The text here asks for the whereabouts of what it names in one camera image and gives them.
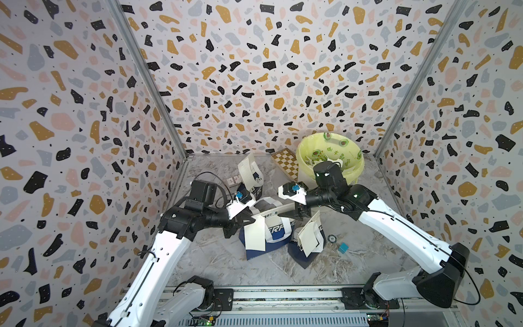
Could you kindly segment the navy white tote bag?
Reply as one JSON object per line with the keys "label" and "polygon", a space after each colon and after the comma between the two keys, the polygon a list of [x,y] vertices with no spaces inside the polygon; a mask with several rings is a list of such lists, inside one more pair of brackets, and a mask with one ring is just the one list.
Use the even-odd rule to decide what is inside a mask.
{"label": "navy white tote bag", "polygon": [[[295,223],[293,219],[283,216],[284,213],[290,211],[282,211],[282,206],[283,204],[277,199],[263,197],[250,208],[253,216],[261,215],[265,218],[266,250],[265,252],[259,252],[246,250],[245,248],[247,260],[276,251],[290,242]],[[240,230],[239,239],[245,247],[244,228]]]}

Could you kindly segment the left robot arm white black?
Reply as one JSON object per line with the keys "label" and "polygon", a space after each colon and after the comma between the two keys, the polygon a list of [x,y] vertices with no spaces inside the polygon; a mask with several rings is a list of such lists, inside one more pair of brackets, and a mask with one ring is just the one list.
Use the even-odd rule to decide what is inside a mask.
{"label": "left robot arm white black", "polygon": [[194,276],[181,283],[172,298],[159,304],[178,262],[199,231],[220,228],[226,238],[251,223],[256,198],[247,190],[232,193],[220,185],[195,180],[188,195],[162,214],[159,231],[130,289],[107,318],[94,326],[177,326],[194,309],[209,308],[214,284]]}

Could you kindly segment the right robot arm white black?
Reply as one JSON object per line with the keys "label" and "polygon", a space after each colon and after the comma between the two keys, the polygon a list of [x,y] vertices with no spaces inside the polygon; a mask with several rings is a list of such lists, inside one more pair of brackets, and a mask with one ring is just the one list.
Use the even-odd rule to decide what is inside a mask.
{"label": "right robot arm white black", "polygon": [[400,298],[423,298],[447,309],[455,302],[470,250],[461,243],[449,245],[415,226],[390,208],[375,192],[347,183],[340,165],[321,162],[313,169],[317,187],[286,183],[279,197],[295,203],[284,215],[301,220],[312,216],[312,208],[329,207],[382,234],[408,254],[417,266],[392,274],[374,273],[356,297],[358,305],[378,308],[380,303]]}

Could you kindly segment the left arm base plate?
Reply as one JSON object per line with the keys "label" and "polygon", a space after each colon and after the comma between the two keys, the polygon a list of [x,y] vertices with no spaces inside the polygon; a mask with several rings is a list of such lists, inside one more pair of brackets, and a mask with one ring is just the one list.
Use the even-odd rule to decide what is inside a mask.
{"label": "left arm base plate", "polygon": [[194,308],[194,313],[231,311],[233,307],[234,290],[232,288],[218,288],[204,292],[202,304]]}

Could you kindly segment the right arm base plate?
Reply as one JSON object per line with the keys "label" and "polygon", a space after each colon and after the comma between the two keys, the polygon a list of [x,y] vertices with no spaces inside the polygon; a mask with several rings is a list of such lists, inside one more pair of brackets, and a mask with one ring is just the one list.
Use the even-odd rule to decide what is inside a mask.
{"label": "right arm base plate", "polygon": [[400,304],[397,300],[383,300],[373,290],[365,290],[363,287],[343,287],[341,294],[340,300],[347,310],[400,309]]}

